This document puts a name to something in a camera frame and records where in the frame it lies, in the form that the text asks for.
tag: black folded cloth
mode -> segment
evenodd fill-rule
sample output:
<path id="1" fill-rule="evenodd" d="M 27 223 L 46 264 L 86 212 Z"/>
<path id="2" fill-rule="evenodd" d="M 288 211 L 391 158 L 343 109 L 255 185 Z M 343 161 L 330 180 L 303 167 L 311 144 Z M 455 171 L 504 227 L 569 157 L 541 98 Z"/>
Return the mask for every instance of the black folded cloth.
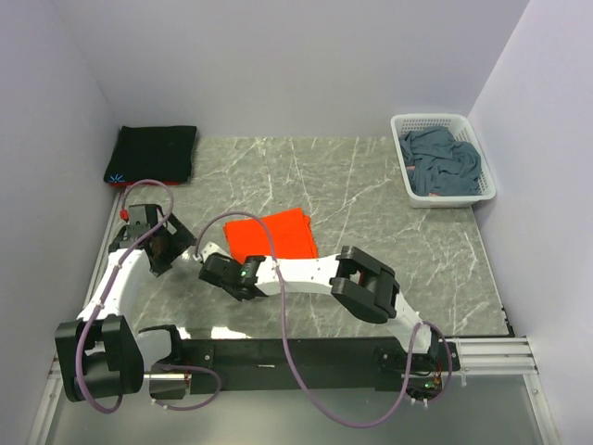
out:
<path id="1" fill-rule="evenodd" d="M 192 151 L 197 128 L 121 127 L 103 180 L 129 185 L 141 179 L 182 184 L 192 176 Z"/>

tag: folded cloth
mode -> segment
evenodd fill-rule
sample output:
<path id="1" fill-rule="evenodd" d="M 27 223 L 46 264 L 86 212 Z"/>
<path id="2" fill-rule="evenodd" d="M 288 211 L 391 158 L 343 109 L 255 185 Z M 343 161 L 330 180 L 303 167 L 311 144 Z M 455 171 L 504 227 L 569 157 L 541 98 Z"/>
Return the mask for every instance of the folded cloth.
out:
<path id="1" fill-rule="evenodd" d="M 186 183 L 192 176 L 196 127 L 121 127 L 103 180 L 122 186 L 141 179 Z"/>
<path id="2" fill-rule="evenodd" d="M 278 258 L 318 258 L 317 246 L 311 233 L 309 216 L 302 209 L 290 209 L 262 218 L 270 228 Z M 254 220 L 230 221 L 224 225 L 224 235 L 231 255 L 240 263 L 250 255 L 271 255 L 268 237 Z"/>
<path id="3" fill-rule="evenodd" d="M 399 138 L 412 191 L 421 197 L 479 195 L 480 155 L 469 142 L 456 141 L 445 127 L 409 132 Z"/>

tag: blue logo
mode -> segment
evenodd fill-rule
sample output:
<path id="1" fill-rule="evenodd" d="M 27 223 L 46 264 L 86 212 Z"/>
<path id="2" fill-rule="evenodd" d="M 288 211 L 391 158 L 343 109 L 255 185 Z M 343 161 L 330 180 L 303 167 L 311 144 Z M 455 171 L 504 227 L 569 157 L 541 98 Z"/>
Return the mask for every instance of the blue logo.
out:
<path id="1" fill-rule="evenodd" d="M 125 181 L 123 180 L 123 174 L 113 174 L 113 175 L 109 176 L 108 182 L 110 184 L 125 183 Z"/>

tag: table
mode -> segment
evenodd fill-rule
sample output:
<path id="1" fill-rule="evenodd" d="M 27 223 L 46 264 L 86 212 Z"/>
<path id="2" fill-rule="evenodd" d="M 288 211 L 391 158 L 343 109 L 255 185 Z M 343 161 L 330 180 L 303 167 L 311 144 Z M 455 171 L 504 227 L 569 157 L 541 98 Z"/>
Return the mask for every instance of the table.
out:
<path id="1" fill-rule="evenodd" d="M 175 186 L 175 215 L 195 234 L 227 210 L 267 215 L 300 207 L 320 256 L 357 246 L 396 271 L 407 301 L 448 336 L 506 336 L 509 329 L 472 209 L 412 209 L 391 138 L 204 138 L 189 184 Z M 156 187 L 128 204 L 156 202 Z M 121 226 L 114 224 L 113 234 Z M 226 247 L 222 223 L 205 241 Z M 134 330 L 176 324 L 185 338 L 280 336 L 278 297 L 238 302 L 198 279 L 185 252 L 141 286 Z M 328 296 L 288 297 L 290 337 L 381 337 Z"/>

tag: perforated basket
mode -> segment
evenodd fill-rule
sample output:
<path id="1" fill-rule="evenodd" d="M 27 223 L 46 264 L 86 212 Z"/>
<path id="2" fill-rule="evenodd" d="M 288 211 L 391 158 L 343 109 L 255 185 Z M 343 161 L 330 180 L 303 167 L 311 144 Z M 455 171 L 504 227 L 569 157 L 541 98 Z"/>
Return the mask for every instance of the perforated basket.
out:
<path id="1" fill-rule="evenodd" d="M 441 125 L 447 127 L 458 141 L 465 141 L 471 143 L 482 159 L 482 173 L 478 178 L 480 187 L 480 195 L 470 197 L 420 197 L 411 190 L 410 180 L 406 172 L 406 164 L 401 153 L 401 145 L 399 144 L 399 137 L 411 131 L 423 130 L 426 127 Z M 470 122 L 459 114 L 398 114 L 391 119 L 391 130 L 393 131 L 393 138 L 396 142 L 397 158 L 399 159 L 399 167 L 404 178 L 406 191 L 410 196 L 410 205 L 414 208 L 427 207 L 468 207 L 474 202 L 492 199 L 497 193 L 497 189 L 492 181 L 492 175 L 488 169 L 488 164 L 484 158 L 482 148 L 478 143 L 475 133 L 473 132 Z"/>

